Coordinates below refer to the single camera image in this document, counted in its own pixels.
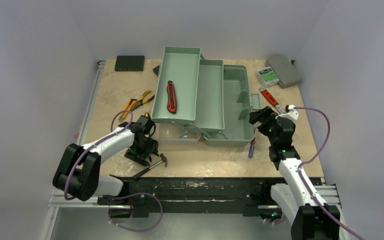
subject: black device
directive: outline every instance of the black device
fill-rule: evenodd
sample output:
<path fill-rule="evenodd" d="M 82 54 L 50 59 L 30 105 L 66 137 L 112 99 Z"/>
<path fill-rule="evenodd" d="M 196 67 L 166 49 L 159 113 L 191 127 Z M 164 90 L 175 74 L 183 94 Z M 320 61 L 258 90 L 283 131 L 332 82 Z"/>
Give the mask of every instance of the black device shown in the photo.
<path fill-rule="evenodd" d="M 117 56 L 114 70 L 116 72 L 142 72 L 144 70 L 145 56 Z"/>

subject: tool handle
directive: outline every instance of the tool handle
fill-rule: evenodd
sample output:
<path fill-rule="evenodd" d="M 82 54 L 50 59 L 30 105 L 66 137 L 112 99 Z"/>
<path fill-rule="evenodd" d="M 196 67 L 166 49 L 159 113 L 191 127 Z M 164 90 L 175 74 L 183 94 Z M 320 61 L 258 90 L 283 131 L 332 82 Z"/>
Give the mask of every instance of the tool handle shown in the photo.
<path fill-rule="evenodd" d="M 172 81 L 168 81 L 167 84 L 168 103 L 167 109 L 170 113 L 175 114 L 177 111 L 177 99 L 175 93 L 175 85 Z"/>
<path fill-rule="evenodd" d="M 256 147 L 256 141 L 252 140 L 249 146 L 248 158 L 252 159 L 254 156 L 254 148 Z"/>
<path fill-rule="evenodd" d="M 262 90 L 261 91 L 261 94 L 264 96 L 264 98 L 274 107 L 276 106 L 278 103 L 278 101 L 276 101 L 276 99 L 270 94 L 269 91 L 267 90 Z"/>
<path fill-rule="evenodd" d="M 145 98 L 145 96 L 148 95 L 150 92 L 151 92 L 151 90 L 146 90 L 146 92 L 144 92 L 142 94 L 142 96 L 140 96 L 140 100 L 143 100 Z"/>
<path fill-rule="evenodd" d="M 137 99 L 131 98 L 131 99 L 127 102 L 126 106 L 124 107 L 124 110 L 133 111 L 132 108 L 133 108 L 133 106 L 134 106 L 137 102 L 138 102 Z M 120 114 L 120 119 L 121 119 L 121 120 L 125 119 L 125 118 L 127 117 L 127 114 L 129 114 L 129 113 L 128 113 L 128 112 L 123 112 L 123 113 L 121 113 L 121 114 Z"/>
<path fill-rule="evenodd" d="M 133 176 L 133 179 L 134 179 L 134 180 L 137 180 L 138 178 L 142 177 L 144 174 L 146 174 L 146 173 L 149 172 L 149 171 L 150 171 L 150 168 L 147 167 L 147 168 L 143 169 L 142 171 L 136 173 L 136 174 Z"/>
<path fill-rule="evenodd" d="M 147 104 L 147 103 L 151 102 L 152 100 L 154 100 L 154 98 L 155 98 L 155 95 L 152 95 L 152 97 L 143 100 L 142 103 L 143 103 L 143 104 Z"/>

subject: white wall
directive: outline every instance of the white wall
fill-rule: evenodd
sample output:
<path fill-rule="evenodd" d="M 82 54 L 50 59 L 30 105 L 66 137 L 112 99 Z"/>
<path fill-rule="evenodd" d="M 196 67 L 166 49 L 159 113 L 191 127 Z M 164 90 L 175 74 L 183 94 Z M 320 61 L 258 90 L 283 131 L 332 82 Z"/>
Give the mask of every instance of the white wall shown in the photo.
<path fill-rule="evenodd" d="M 347 224 L 384 239 L 384 1 L 329 1 L 295 65 L 305 105 L 331 120 L 320 160 Z M 326 123 L 308 117 L 320 146 Z"/>
<path fill-rule="evenodd" d="M 96 62 L 64 0 L 0 0 L 0 240 L 36 240 Z"/>
<path fill-rule="evenodd" d="M 161 58 L 164 46 L 207 59 L 295 58 L 328 0 L 67 0 L 92 52 Z"/>

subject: gray case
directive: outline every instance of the gray case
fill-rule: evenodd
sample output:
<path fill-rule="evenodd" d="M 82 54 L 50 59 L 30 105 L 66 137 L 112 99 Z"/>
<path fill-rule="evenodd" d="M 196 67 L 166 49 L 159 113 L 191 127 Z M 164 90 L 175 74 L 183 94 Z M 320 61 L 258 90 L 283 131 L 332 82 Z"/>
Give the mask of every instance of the gray case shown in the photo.
<path fill-rule="evenodd" d="M 273 69 L 279 78 L 278 85 L 282 88 L 289 88 L 299 84 L 303 78 L 285 55 L 269 57 L 266 61 L 267 66 Z"/>

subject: work surface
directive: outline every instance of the work surface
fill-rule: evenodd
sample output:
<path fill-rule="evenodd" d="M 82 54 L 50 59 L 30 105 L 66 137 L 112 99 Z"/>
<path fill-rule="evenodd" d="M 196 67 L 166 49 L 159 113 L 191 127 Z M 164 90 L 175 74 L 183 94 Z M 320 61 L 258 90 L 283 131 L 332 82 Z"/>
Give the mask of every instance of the work surface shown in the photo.
<path fill-rule="evenodd" d="M 255 72 L 265 66 L 265 60 L 224 60 L 227 65 L 244 65 L 247 69 L 249 90 L 258 93 L 261 87 Z M 89 119 L 85 143 L 93 142 L 110 132 L 114 115 L 125 107 L 129 99 L 139 99 L 148 89 L 155 93 L 158 77 L 152 69 L 161 63 L 160 59 L 147 59 L 143 72 L 116 72 L 115 59 L 107 60 L 97 96 Z M 300 90 L 297 86 L 282 89 L 272 86 L 268 89 L 276 100 L 286 104 L 303 106 Z M 263 106 L 270 105 L 262 98 Z M 145 112 L 151 113 L 153 102 L 136 109 L 133 120 L 136 121 Z M 296 121 L 293 145 L 302 161 L 309 160 L 316 153 L 313 135 L 304 110 L 299 111 Z M 250 145 L 245 147 L 207 146 L 204 138 L 196 145 L 170 146 L 159 145 L 159 152 L 167 157 L 168 166 L 155 167 L 144 177 L 281 177 L 269 159 L 269 140 L 257 132 L 253 158 L 248 158 Z M 121 151 L 108 159 L 100 169 L 101 175 L 133 176 L 144 169 L 143 166 L 124 157 Z M 151 165 L 159 160 L 154 156 Z M 310 177 L 322 177 L 322 167 L 318 158 L 304 167 Z"/>

